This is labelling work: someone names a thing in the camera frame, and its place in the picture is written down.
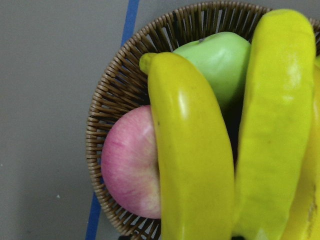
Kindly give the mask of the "yellow banana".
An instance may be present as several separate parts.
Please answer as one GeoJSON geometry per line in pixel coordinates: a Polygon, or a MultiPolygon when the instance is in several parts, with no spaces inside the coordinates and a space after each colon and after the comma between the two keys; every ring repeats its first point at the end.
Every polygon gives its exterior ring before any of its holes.
{"type": "Polygon", "coordinates": [[[175,53],[146,53],[139,66],[156,135],[162,239],[231,239],[233,153],[210,84],[175,53]]]}
{"type": "Polygon", "coordinates": [[[315,58],[313,117],[283,240],[320,238],[320,57],[315,58]]]}
{"type": "Polygon", "coordinates": [[[261,17],[238,135],[234,237],[279,240],[284,233],[312,124],[315,57],[303,14],[277,9],[261,17]]]}

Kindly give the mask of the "woven wicker fruit basket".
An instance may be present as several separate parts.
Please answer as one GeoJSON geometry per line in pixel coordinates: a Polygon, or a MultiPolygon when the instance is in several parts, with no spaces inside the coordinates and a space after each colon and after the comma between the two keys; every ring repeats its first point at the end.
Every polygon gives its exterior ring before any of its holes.
{"type": "Polygon", "coordinates": [[[104,184],[101,153],[114,123],[128,111],[147,105],[147,77],[139,60],[147,52],[174,50],[180,45],[222,31],[251,40],[263,14],[270,9],[242,1],[205,1],[169,11],[129,35],[104,70],[92,96],[85,132],[86,161],[94,190],[86,238],[96,237],[100,213],[133,240],[158,240],[161,222],[122,208],[104,184]]]}

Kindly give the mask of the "pink apple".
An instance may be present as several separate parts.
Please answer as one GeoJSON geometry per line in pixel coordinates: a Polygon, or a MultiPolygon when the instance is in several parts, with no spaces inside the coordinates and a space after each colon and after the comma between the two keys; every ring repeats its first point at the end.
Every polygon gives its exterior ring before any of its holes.
{"type": "Polygon", "coordinates": [[[149,105],[129,111],[113,125],[104,141],[101,172],[121,207],[141,217],[161,217],[158,153],[149,105]]]}

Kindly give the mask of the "green pear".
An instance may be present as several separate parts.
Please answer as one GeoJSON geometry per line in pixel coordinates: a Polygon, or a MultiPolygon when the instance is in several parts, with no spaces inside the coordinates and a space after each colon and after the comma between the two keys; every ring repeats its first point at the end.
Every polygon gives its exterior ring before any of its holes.
{"type": "Polygon", "coordinates": [[[173,52],[189,60],[212,87],[222,112],[244,93],[251,44],[234,32],[218,32],[173,52]]]}

